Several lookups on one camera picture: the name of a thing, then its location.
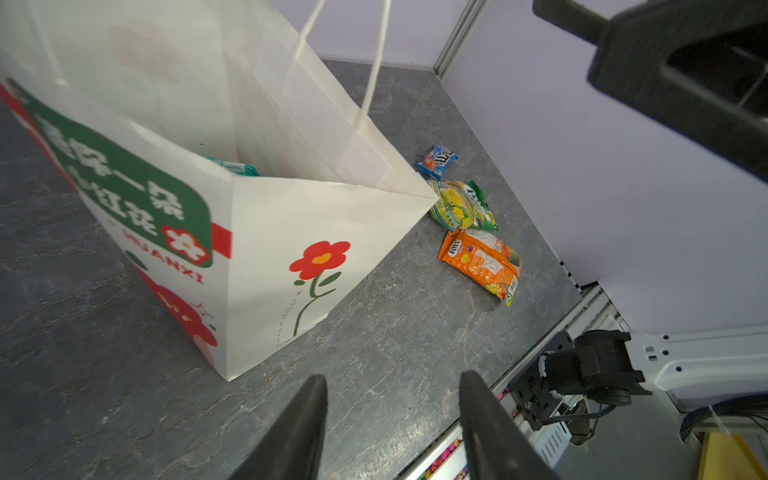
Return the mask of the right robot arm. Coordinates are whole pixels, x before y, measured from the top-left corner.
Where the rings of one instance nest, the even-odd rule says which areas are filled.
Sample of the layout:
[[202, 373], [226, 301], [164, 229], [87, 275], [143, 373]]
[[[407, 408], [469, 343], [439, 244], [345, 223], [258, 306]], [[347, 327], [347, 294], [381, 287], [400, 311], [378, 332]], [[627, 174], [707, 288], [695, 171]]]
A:
[[[537, 1], [539, 18], [595, 46], [589, 83], [601, 93], [720, 156], [767, 177], [767, 5], [763, 1], [646, 1], [604, 18], [576, 1]], [[686, 439], [704, 422], [740, 417], [767, 428], [767, 331], [635, 332], [627, 347], [662, 391], [752, 380], [754, 394], [687, 414]]]

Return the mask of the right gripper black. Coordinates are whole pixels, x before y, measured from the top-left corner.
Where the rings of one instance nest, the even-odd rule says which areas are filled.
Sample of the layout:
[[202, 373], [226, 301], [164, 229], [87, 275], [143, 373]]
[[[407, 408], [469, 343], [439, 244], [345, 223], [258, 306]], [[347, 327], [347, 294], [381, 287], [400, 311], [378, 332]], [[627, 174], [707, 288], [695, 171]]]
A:
[[577, 1], [532, 11], [595, 46], [596, 90], [766, 180], [766, 2], [646, 1], [610, 19]]

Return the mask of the teal Fox's candy bag front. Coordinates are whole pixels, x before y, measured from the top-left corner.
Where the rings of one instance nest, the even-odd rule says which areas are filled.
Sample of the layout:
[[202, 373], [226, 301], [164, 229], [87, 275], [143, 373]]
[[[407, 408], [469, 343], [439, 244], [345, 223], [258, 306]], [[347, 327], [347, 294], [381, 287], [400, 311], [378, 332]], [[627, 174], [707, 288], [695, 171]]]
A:
[[250, 165], [247, 163], [229, 162], [229, 161], [218, 160], [215, 158], [209, 158], [209, 160], [225, 168], [230, 173], [233, 173], [235, 175], [246, 176], [246, 177], [259, 176], [257, 169], [253, 165]]

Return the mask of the orange Fox's fruits bag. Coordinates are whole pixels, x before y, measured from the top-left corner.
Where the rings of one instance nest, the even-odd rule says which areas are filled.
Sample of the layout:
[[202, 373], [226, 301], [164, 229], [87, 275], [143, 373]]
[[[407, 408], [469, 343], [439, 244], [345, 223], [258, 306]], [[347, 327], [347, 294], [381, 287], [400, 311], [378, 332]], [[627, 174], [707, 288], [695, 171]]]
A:
[[515, 301], [521, 258], [492, 233], [475, 229], [448, 231], [438, 259], [481, 285], [506, 307]]

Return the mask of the white floral paper bag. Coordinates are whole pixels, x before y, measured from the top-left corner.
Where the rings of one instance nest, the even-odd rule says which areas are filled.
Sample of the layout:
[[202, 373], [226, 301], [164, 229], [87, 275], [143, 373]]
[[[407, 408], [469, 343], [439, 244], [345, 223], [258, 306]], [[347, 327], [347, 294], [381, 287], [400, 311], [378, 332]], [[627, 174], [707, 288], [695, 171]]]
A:
[[[5, 1], [1, 94], [217, 372], [322, 321], [434, 205], [267, 1]], [[230, 173], [209, 158], [253, 165]]]

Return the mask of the green Fox's spring tea bag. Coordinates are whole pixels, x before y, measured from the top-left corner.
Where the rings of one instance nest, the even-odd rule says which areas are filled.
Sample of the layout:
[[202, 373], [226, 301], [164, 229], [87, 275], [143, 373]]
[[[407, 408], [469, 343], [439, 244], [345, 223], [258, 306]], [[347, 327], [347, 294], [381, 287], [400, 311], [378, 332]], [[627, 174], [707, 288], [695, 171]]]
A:
[[474, 182], [428, 180], [437, 195], [429, 216], [451, 232], [457, 230], [498, 230], [496, 219], [486, 202], [484, 192]]

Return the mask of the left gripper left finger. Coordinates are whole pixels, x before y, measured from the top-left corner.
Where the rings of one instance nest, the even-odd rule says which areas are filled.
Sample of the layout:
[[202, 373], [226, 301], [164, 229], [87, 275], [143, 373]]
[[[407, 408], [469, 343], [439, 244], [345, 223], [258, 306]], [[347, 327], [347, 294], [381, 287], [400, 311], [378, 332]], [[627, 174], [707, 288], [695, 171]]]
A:
[[328, 389], [324, 376], [310, 376], [232, 479], [318, 478], [325, 438]]

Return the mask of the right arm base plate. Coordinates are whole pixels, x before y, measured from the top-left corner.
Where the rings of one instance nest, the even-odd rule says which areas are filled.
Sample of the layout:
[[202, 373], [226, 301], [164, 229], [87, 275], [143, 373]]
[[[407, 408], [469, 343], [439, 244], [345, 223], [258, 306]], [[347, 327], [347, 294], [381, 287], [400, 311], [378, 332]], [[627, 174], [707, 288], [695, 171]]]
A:
[[552, 416], [563, 398], [551, 392], [545, 379], [545, 359], [551, 354], [568, 351], [572, 346], [571, 336], [566, 331], [558, 332], [507, 384], [518, 413], [533, 431], [543, 427], [542, 421]]

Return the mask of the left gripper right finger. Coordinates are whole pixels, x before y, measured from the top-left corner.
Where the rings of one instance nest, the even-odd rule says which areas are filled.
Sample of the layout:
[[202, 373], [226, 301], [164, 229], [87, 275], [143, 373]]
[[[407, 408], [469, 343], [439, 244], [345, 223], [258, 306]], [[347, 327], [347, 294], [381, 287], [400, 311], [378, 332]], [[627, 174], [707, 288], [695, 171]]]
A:
[[558, 479], [475, 371], [461, 374], [459, 408], [472, 479]]

